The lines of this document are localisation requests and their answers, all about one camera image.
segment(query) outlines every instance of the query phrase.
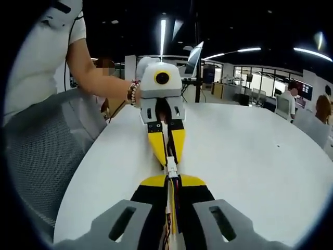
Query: pole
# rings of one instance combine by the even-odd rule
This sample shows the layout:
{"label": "pole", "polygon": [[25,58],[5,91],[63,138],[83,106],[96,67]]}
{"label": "pole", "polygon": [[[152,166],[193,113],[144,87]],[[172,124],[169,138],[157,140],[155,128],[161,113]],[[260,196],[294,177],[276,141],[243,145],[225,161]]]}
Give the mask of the pole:
{"label": "pole", "polygon": [[[199,34],[199,20],[198,20],[198,6],[195,5],[196,10],[196,21],[195,21],[195,28],[196,28],[196,43],[200,43],[200,34]],[[197,64],[197,80],[196,80],[196,98],[195,102],[200,102],[200,91],[201,91],[201,54],[199,55],[199,60]]]}

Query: white t-shirt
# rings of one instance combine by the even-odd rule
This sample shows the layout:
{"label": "white t-shirt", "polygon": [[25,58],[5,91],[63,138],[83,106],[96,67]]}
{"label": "white t-shirt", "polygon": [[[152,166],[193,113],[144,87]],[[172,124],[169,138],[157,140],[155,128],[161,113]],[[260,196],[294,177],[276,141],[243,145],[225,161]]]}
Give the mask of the white t-shirt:
{"label": "white t-shirt", "polygon": [[[37,23],[31,30],[8,80],[4,124],[18,112],[57,93],[54,74],[65,60],[71,27],[69,24],[56,30]],[[82,38],[86,38],[83,17],[75,22],[69,43]]]}
{"label": "white t-shirt", "polygon": [[290,110],[290,114],[291,114],[291,115],[294,115],[294,114],[296,113],[296,110],[295,110],[295,98],[291,95],[290,91],[289,91],[289,90],[284,91],[284,92],[281,94],[281,97],[284,98],[284,99],[289,100],[289,110]]}

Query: round table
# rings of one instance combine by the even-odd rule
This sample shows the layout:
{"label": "round table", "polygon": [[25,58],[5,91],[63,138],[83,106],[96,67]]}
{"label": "round table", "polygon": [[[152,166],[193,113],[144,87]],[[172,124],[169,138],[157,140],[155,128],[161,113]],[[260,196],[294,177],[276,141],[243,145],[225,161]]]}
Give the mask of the round table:
{"label": "round table", "polygon": [[[289,246],[322,215],[333,187],[333,164],[301,130],[262,108],[185,104],[186,140],[178,172],[206,182],[253,221],[267,240]],[[124,109],[103,130],[62,200],[54,243],[74,240],[147,177],[163,174],[139,109]]]}

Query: ceiling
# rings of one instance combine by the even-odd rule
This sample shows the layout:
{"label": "ceiling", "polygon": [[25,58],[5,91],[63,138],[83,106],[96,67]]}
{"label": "ceiling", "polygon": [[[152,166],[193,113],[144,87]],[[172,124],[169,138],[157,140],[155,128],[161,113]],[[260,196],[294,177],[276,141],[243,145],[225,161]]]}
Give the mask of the ceiling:
{"label": "ceiling", "polygon": [[[174,20],[183,22],[173,40],[170,25],[167,26],[164,54],[188,55],[189,51],[183,47],[197,44],[196,10],[200,41],[204,41],[203,57],[261,47],[259,52],[231,53],[213,60],[236,65],[275,66],[299,72],[308,69],[333,83],[333,63],[293,50],[294,47],[306,48],[333,57],[333,30],[327,6],[296,8],[279,4],[258,7],[240,3],[218,4],[213,0],[194,3],[192,0],[122,3],[83,0],[91,56],[109,56],[115,62],[122,62],[125,55],[159,54],[162,18],[166,18],[169,24]],[[320,51],[315,39],[318,32],[323,33],[325,41]]]}

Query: beaded bracelet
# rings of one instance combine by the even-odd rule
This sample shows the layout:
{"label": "beaded bracelet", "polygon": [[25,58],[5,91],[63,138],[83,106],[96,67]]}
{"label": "beaded bracelet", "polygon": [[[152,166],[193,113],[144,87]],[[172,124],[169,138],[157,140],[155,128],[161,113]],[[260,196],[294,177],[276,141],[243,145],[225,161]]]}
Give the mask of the beaded bracelet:
{"label": "beaded bracelet", "polygon": [[139,81],[133,81],[131,86],[129,87],[129,90],[127,91],[127,101],[132,105],[136,105],[136,99],[135,99],[135,93],[137,88],[140,86]]}

